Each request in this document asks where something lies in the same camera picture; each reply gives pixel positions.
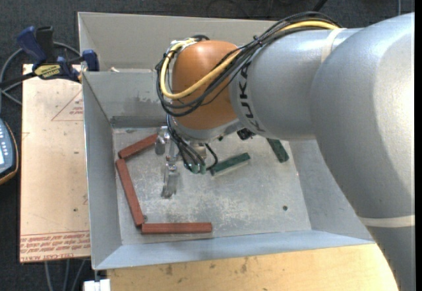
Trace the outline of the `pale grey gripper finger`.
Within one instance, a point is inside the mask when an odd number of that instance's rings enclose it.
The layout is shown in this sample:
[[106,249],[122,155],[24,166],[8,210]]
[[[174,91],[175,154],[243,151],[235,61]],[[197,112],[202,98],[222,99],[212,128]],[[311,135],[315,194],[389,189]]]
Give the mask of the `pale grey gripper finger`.
[[177,193],[180,173],[177,168],[177,156],[166,156],[166,167],[164,172],[164,184],[161,196],[169,199]]
[[169,131],[168,127],[159,127],[156,129],[156,140],[155,140],[155,153],[157,155],[163,155],[166,151],[166,144],[169,142]]

